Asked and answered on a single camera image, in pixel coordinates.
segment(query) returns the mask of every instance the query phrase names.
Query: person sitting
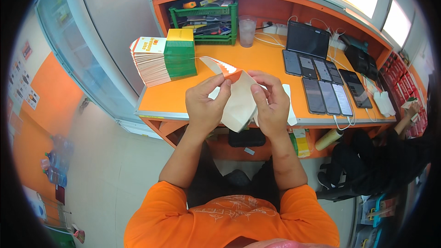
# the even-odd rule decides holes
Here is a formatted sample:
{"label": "person sitting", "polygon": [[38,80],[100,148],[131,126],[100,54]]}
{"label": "person sitting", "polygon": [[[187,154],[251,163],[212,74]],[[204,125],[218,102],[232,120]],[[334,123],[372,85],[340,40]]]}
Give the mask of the person sitting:
{"label": "person sitting", "polygon": [[[273,153],[272,161],[262,167],[264,173],[253,177],[252,182],[261,184],[251,193],[229,188],[212,158],[203,155],[208,149],[204,140],[219,125],[231,94],[231,81],[222,74],[208,78],[186,92],[189,125],[159,182],[127,224],[124,247],[339,246],[337,226],[307,185],[286,130],[288,95],[276,77],[248,73],[268,89],[251,86],[258,123]],[[208,95],[216,86],[220,91],[212,100]],[[267,176],[255,180],[259,174]]]}
{"label": "person sitting", "polygon": [[431,134],[403,140],[403,130],[420,108],[420,102],[411,104],[404,118],[387,136],[385,146],[375,147],[363,130],[354,132],[350,145],[337,144],[326,173],[317,175],[319,183],[327,189],[335,188],[345,170],[346,182],[357,179],[353,188],[360,195],[393,191],[409,184],[430,161]]}

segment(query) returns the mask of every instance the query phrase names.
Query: orange t-shirt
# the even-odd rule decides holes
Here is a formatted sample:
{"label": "orange t-shirt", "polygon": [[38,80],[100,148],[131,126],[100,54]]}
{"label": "orange t-shirt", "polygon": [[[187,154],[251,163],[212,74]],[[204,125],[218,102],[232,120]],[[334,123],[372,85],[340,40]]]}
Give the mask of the orange t-shirt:
{"label": "orange t-shirt", "polygon": [[181,188],[165,181],[153,185],[127,224],[124,247],[224,247],[240,236],[339,246],[337,226],[308,185],[285,192],[280,214],[270,202],[247,195],[189,210],[186,202]]}

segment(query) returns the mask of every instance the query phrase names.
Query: orange counter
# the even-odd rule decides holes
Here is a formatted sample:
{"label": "orange counter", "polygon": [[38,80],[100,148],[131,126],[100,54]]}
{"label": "orange counter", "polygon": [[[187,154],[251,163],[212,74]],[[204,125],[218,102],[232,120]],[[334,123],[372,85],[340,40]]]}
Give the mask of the orange counter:
{"label": "orange counter", "polygon": [[[158,29],[163,35],[166,35],[167,30],[170,28],[167,16],[168,7],[174,0],[149,1],[152,10],[155,12]],[[238,12],[239,15],[249,14],[258,17],[258,24],[261,23],[260,20],[266,19],[264,17],[269,18],[266,19],[266,21],[270,20],[275,23],[286,24],[286,20],[291,15],[297,15],[299,21],[307,21],[312,17],[326,20],[331,28],[344,28],[346,33],[351,36],[368,41],[368,52],[376,60],[377,66],[380,67],[392,50],[389,42],[384,40],[384,36],[382,36],[378,30],[373,29],[372,25],[356,17],[355,14],[349,13],[347,10],[341,11],[335,9],[327,3],[320,5],[317,3],[319,1],[320,0],[239,0]],[[278,39],[281,44],[286,44],[286,37],[273,36]],[[272,39],[264,35],[260,35],[259,38],[273,42]],[[332,116],[309,113],[302,78],[285,73],[282,47],[255,39],[252,47],[243,48],[240,46],[238,37],[234,46],[197,45],[195,49],[197,57],[213,57],[244,70],[262,70],[277,76],[283,84],[289,84],[291,88],[291,103],[297,118],[297,124],[292,127],[287,126],[287,128],[309,129],[307,139],[310,143],[310,150],[313,151],[310,156],[311,158],[330,155],[332,146],[318,152],[314,150],[314,143],[326,133],[327,129],[337,128],[337,125]],[[334,56],[334,48],[331,47],[328,53]],[[344,52],[337,50],[335,59],[344,66],[335,63],[338,69],[353,71]],[[214,75],[199,59],[196,60],[196,68],[198,71],[197,76],[144,88],[138,105],[136,106],[135,114],[173,147],[176,147],[178,137],[184,131],[184,126],[188,123],[188,114],[185,108],[185,91]],[[348,99],[352,104],[356,122],[356,124],[350,128],[363,127],[369,135],[373,137],[395,123],[395,117],[385,118],[380,114],[372,97],[370,97],[370,100],[373,108],[369,109],[369,114],[367,114],[364,109],[356,108],[349,91],[346,91]],[[341,128],[346,127],[348,124],[347,119],[341,116],[337,118],[337,122]],[[255,151],[253,156],[244,152],[243,148],[230,147],[225,136],[220,136],[218,141],[209,141],[209,145],[216,158],[224,158],[225,155],[229,155],[229,159],[231,160],[252,161],[266,160],[271,155],[271,144],[269,141],[262,147],[251,148]]]}

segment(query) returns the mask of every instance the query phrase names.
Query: hand reaching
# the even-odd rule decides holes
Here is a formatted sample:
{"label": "hand reaching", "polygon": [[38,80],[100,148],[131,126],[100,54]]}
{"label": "hand reaching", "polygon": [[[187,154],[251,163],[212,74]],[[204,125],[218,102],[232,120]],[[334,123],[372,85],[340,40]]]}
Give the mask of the hand reaching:
{"label": "hand reaching", "polygon": [[287,134],[286,124],[289,113],[289,97],[278,78],[260,70],[250,70],[248,74],[260,85],[251,85],[251,93],[257,105],[257,120],[260,130],[270,140]]}
{"label": "hand reaching", "polygon": [[407,111],[407,113],[413,117],[416,113],[419,113],[419,110],[422,107],[422,103],[420,101],[415,101],[411,103],[411,106],[409,108],[409,110]]}
{"label": "hand reaching", "polygon": [[[216,99],[208,95],[217,87],[220,91]],[[223,74],[212,76],[185,92],[185,106],[189,117],[187,130],[205,138],[221,121],[223,109],[231,95],[231,80],[225,80]]]}

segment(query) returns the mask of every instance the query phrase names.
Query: tile floor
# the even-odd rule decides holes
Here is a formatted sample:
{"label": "tile floor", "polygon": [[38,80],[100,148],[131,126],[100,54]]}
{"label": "tile floor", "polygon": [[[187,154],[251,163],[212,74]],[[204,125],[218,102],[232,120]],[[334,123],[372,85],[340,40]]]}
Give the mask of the tile floor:
{"label": "tile floor", "polygon": [[[72,212],[70,222],[86,235],[85,243],[77,242],[77,247],[123,248],[127,222],[157,182],[173,149],[163,140],[127,132],[93,103],[74,118],[69,138],[75,143],[75,153],[68,173],[66,209]],[[316,175],[326,160],[301,161],[308,184],[315,190],[321,188]],[[261,164],[217,162],[221,173],[240,168],[249,176]],[[353,200],[319,203],[337,224],[341,247],[346,247]]]}

